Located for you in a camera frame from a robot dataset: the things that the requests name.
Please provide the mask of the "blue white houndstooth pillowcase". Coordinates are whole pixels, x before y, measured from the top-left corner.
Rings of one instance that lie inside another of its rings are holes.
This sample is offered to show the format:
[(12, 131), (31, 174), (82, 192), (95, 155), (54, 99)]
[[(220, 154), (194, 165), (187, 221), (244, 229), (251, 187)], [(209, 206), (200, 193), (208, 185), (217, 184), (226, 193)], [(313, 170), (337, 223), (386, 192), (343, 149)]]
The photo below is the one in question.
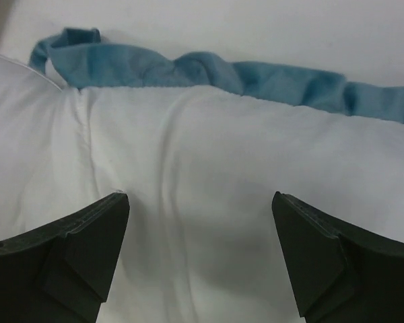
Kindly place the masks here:
[(61, 87), (51, 168), (70, 213), (127, 193), (100, 322), (299, 322), (276, 192), (404, 242), (404, 87), (67, 28), (30, 66)]

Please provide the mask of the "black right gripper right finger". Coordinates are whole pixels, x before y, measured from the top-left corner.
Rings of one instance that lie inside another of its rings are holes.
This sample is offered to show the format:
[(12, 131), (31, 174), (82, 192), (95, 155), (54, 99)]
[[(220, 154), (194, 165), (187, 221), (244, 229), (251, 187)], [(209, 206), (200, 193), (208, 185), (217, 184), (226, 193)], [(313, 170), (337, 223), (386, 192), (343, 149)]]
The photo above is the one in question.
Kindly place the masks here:
[(272, 212), (300, 317), (404, 322), (404, 243), (276, 192)]

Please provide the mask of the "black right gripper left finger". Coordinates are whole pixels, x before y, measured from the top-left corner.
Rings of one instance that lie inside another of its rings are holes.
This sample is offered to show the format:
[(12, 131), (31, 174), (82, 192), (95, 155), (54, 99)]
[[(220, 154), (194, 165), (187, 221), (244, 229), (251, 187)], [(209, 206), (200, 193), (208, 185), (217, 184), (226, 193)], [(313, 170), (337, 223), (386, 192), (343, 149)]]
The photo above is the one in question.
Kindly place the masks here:
[(129, 218), (115, 192), (0, 241), (0, 322), (95, 322), (106, 302)]

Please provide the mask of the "white pillow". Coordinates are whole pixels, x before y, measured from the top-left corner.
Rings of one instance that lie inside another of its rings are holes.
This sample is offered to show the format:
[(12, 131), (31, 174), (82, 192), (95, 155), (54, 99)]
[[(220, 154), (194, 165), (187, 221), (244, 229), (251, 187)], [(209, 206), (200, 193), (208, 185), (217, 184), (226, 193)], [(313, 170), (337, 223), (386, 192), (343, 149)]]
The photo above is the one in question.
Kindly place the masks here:
[(87, 99), (0, 56), (0, 240), (99, 198)]

